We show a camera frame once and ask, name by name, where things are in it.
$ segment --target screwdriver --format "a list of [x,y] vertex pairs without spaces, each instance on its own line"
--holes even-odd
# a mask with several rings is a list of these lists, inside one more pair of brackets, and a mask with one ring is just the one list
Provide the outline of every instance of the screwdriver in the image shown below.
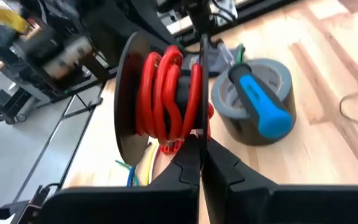
[[228,77],[258,132],[268,139],[278,139],[288,134],[293,126],[293,118],[278,96],[252,73],[248,64],[239,61],[239,57],[237,63],[234,63],[226,46],[219,44],[219,49],[231,66]]

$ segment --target gray duct tape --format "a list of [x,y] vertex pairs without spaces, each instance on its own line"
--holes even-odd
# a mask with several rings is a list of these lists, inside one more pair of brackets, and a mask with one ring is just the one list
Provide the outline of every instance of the gray duct tape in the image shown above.
[[[254,59],[246,61],[252,73],[265,82],[283,102],[288,112],[296,120],[296,108],[293,97],[291,73],[282,63],[271,59]],[[246,109],[242,107],[237,90],[222,72],[212,87],[212,103],[218,111],[230,135],[241,143],[251,146],[272,144],[280,139],[266,139],[251,123]]]

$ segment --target red cable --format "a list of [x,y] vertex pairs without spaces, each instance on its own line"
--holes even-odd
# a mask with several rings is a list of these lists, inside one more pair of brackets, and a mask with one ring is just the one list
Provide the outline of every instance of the red cable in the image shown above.
[[[175,142],[174,149],[162,147],[163,152],[176,152],[190,134],[196,118],[201,95],[202,68],[198,63],[191,68],[191,84],[185,117],[182,118],[175,103],[178,79],[181,75],[183,56],[176,46],[169,46],[163,57],[150,53],[144,63],[136,102],[136,133],[157,138],[164,146]],[[170,116],[170,130],[165,130],[164,111]],[[208,105],[209,118],[213,107]]]

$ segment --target blue handle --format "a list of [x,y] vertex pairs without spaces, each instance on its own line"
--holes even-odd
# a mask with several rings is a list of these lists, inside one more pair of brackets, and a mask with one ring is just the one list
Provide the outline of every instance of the blue handle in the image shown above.
[[258,130],[266,138],[276,139],[291,131],[292,116],[279,108],[256,82],[251,74],[244,74],[239,80],[242,89],[255,108],[259,120]]

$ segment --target wooden floor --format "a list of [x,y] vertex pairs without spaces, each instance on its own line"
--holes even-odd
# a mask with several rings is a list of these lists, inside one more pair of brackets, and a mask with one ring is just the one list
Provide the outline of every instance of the wooden floor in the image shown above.
[[[220,37],[229,47],[242,42],[248,58],[272,58],[290,69],[298,119],[282,141],[250,147],[235,142],[216,114],[212,137],[280,184],[358,184],[358,125],[339,114],[339,100],[358,91],[358,0],[300,1]],[[126,183],[127,171],[114,163],[120,158],[112,118],[114,87],[112,80],[102,94],[104,103],[94,112],[66,187]],[[358,99],[344,109],[358,118]],[[160,157],[155,175],[169,159]],[[200,223],[208,223],[200,195]]]

